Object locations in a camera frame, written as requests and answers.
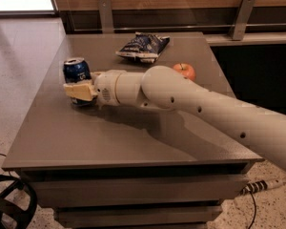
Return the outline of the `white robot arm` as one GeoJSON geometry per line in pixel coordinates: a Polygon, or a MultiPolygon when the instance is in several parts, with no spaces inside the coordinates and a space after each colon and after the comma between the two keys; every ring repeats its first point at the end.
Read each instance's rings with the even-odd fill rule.
{"type": "Polygon", "coordinates": [[[73,100],[195,115],[286,171],[285,114],[212,92],[165,66],[92,73],[75,63],[66,64],[63,73],[65,93],[73,100]]]}

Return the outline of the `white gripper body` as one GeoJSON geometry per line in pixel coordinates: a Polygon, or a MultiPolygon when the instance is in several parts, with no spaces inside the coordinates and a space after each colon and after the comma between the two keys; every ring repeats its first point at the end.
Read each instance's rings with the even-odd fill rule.
{"type": "Polygon", "coordinates": [[[121,70],[109,70],[102,72],[94,80],[94,87],[97,91],[97,104],[103,106],[119,106],[116,96],[116,85],[119,77],[125,73],[121,70]]]}

